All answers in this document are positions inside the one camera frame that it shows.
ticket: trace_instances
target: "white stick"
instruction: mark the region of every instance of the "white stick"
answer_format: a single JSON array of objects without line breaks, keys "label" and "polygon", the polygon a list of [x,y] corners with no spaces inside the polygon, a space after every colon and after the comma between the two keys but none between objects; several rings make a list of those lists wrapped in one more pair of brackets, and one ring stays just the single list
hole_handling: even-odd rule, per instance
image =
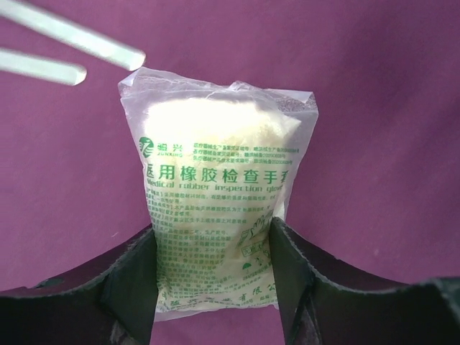
[{"label": "white stick", "polygon": [[0,48],[0,70],[72,86],[86,78],[83,66],[4,48]]},{"label": "white stick", "polygon": [[0,0],[0,16],[127,70],[136,70],[145,61],[145,53],[141,50],[31,4]]}]

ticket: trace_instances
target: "green logo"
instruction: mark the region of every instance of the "green logo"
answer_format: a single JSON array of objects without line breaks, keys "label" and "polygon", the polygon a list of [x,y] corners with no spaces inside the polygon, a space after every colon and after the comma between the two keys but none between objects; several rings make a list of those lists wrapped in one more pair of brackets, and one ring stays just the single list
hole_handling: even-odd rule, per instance
[{"label": "green logo", "polygon": [[139,151],[147,158],[153,153],[153,141],[147,137],[139,139]]}]

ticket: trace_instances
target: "clear plastic bag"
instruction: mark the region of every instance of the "clear plastic bag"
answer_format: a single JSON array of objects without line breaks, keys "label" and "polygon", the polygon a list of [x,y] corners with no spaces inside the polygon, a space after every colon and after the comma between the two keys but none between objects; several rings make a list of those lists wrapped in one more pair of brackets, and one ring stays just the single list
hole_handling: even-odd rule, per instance
[{"label": "clear plastic bag", "polygon": [[119,89],[157,238],[157,320],[276,304],[268,228],[285,218],[313,94],[147,68]]}]

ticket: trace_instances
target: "purple surface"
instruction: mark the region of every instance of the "purple surface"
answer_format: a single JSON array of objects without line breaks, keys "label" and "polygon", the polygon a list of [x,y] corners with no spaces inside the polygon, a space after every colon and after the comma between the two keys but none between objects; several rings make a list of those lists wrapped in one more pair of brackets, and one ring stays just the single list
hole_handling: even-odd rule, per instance
[{"label": "purple surface", "polygon": [[[147,67],[315,91],[288,221],[366,271],[460,275],[458,0],[31,1],[147,53]],[[128,73],[4,20],[0,45],[80,63],[74,88],[0,74],[0,290],[149,223],[116,84]],[[282,344],[273,308],[159,323],[156,344]]]}]

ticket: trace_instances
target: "packaged glove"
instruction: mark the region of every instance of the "packaged glove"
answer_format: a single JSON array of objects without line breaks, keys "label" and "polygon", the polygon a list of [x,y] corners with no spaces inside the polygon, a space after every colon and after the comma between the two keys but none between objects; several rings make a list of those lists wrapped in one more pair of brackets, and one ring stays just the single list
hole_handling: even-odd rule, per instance
[{"label": "packaged glove", "polygon": [[157,311],[275,304],[268,228],[285,218],[313,94],[147,68],[119,88],[157,239]]}]

